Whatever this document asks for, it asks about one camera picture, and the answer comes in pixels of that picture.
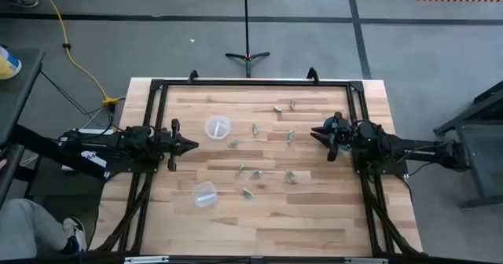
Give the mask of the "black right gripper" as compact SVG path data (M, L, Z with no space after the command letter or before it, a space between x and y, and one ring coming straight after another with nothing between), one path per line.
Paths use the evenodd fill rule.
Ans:
M352 129L341 112L336 112L329 122L329 126L313 127L310 136L329 147L327 160L333 162L338 155L340 145L351 146Z

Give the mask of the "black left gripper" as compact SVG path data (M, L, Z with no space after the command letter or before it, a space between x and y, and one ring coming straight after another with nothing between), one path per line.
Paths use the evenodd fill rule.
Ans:
M163 128L156 132L156 143L162 154L169 154L167 162L167 168L169 171L177 170L176 157L179 154L179 146L180 153L185 153L199 147L199 142L180 137L180 122L177 119L171 120L170 131Z

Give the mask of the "clear plastic cup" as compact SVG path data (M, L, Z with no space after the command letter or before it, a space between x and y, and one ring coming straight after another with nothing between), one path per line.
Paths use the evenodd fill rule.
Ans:
M206 120L204 124L206 135L215 140L226 138L231 130L231 124L227 117L214 115Z
M218 199L217 187L212 182L202 182L194 186L192 196L197 207L210 206Z

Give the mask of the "black tripod stand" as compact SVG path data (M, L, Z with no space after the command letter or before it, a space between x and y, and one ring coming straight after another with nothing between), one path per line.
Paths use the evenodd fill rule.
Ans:
M248 15L248 0L244 0L244 27L245 27L245 54L236 54L236 53L225 53L225 56L228 58L239 59L244 62L245 66L245 77L252 77L252 61L268 57L270 52L261 52L261 53L250 53L250 39L249 39L249 15Z

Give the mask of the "person's white shoe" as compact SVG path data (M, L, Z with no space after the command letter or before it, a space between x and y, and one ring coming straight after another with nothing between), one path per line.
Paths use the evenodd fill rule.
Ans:
M86 230L77 217L71 216L63 221L63 230L68 235L68 241L61 251L64 255L80 254L87 250Z

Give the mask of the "dark grey metal cart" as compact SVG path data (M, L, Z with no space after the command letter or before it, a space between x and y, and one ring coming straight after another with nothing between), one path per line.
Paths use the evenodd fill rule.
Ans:
M461 210L503 204L503 81L476 96L459 115L436 127L443 136L456 131L478 197L460 204Z

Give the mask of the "black side table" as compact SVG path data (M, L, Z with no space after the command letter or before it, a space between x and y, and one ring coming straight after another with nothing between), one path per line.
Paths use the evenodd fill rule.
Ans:
M45 56L41 49L11 48L8 51L20 60L21 70L10 79L0 80L0 149L7 144L20 118Z

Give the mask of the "person's grey trouser leg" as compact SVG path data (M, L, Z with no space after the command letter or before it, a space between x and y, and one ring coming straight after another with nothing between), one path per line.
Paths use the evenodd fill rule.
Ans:
M62 251L68 235L39 204L26 199L7 200L0 209L0 260L34 258L38 241Z

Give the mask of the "yellow blue white container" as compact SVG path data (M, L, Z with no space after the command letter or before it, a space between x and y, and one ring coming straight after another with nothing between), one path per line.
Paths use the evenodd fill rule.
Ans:
M22 69L21 61L6 48L0 46L0 80L11 79Z

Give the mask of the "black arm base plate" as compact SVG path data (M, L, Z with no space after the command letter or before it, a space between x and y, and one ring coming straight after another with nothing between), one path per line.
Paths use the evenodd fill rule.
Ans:
M106 163L105 170L110 173L139 173L149 174L158 170L159 162L145 162L130 159L110 159Z
M357 174L368 175L383 175L393 174L401 175L408 174L406 162L397 163L398 159L391 159L390 154L386 150L378 148L357 148L351 150L354 171Z

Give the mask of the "black aluminium table frame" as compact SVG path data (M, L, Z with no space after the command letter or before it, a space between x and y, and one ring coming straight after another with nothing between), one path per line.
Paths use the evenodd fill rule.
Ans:
M351 113L350 84L266 86L259 79L212 86L169 86L164 126L178 119L199 147L171 172L161 164L152 181L140 245L147 255L368 256L371 254L361 182L348 152L336 161L310 136L335 112ZM295 100L294 110L289 108ZM282 108L275 112L274 105ZM204 124L225 116L231 130L211 139ZM259 133L252 133L256 124ZM295 132L289 144L288 132ZM232 140L239 145L229 148ZM240 177L235 174L243 163ZM260 178L252 171L261 170ZM296 175L288 184L285 172ZM195 185L212 182L218 199L197 207ZM253 200L242 194L246 188Z

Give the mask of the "silver metal bracket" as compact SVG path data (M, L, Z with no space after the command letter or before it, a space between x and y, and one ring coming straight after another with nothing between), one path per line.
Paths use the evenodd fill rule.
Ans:
M389 264L386 258L346 257L344 264Z
M135 256L126 257L123 264L163 264L169 261L170 257L167 255Z

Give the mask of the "black stand frame with caster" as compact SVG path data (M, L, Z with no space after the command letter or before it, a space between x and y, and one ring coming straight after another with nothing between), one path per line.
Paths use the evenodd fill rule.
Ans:
M62 165L69 166L99 181L105 181L105 169L82 157L78 152L62 149L57 143L43 137L27 127L15 124L0 130L0 150L7 150L6 167L0 170L0 208L18 170L25 149L45 156Z

